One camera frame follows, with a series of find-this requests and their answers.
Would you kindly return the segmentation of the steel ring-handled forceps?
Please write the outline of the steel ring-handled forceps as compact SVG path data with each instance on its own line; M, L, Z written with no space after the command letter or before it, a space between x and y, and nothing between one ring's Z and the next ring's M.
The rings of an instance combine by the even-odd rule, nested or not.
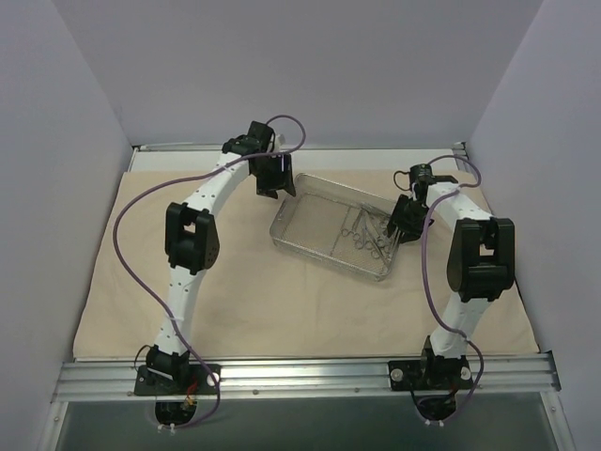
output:
M384 261L382 248L378 244L378 240L372 234L368 226L369 216L361 211L358 214L357 228L354 232L355 248L358 250L366 250L370 253L371 258Z

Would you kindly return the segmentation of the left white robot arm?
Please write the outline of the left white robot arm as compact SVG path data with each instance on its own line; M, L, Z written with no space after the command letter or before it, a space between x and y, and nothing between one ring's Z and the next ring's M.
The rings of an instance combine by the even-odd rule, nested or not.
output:
M183 202L165 213L164 249L170 267L166 319L146 357L146 367L168 394L182 392L193 376L188 335L204 276L216 262L220 239L216 219L225 202L248 177L260 196L294 196L292 157L280 150L272 119L253 121L245 134L229 139L213 171Z

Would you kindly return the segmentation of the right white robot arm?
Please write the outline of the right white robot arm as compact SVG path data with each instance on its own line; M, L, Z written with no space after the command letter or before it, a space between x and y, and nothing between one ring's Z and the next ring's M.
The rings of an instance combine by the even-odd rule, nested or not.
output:
M405 174L409 187L398 197L386 233L398 243L421 243L424 294L438 327L424 342L416 367L420 382L436 388L450 376L469 374L462 360L473 346L471 336L487 308L514 284L515 224L481 209L462 192L478 182L438 176L429 163ZM451 296L442 314L433 304L427 274L427 232L434 214L453 230L446 266Z

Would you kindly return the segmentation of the wire mesh instrument tray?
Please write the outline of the wire mesh instrument tray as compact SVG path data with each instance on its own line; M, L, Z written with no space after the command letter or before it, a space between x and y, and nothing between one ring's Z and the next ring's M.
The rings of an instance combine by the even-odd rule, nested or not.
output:
M294 184L297 195L283 200L270 226L276 246L372 281L389 276L398 250L394 237L386 235L393 200L310 174L298 174ZM367 211L369 229L382 248L384 261L356 249L351 237L341 235L358 210Z

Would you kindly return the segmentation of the steel scissors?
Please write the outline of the steel scissors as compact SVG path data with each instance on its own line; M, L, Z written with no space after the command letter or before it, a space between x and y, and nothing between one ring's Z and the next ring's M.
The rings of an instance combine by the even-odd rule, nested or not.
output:
M351 237L358 244L365 244L367 240L367 219L369 218L366 210L358 210L350 226L344 226L341 231L343 237Z

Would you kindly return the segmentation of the steel ring-handled clamp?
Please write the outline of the steel ring-handled clamp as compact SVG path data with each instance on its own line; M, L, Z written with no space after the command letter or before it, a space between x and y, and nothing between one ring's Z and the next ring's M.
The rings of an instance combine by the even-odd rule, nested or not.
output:
M360 210L351 227L354 246L358 250L373 250L378 245L377 239L369 229L368 219L369 215L364 210Z

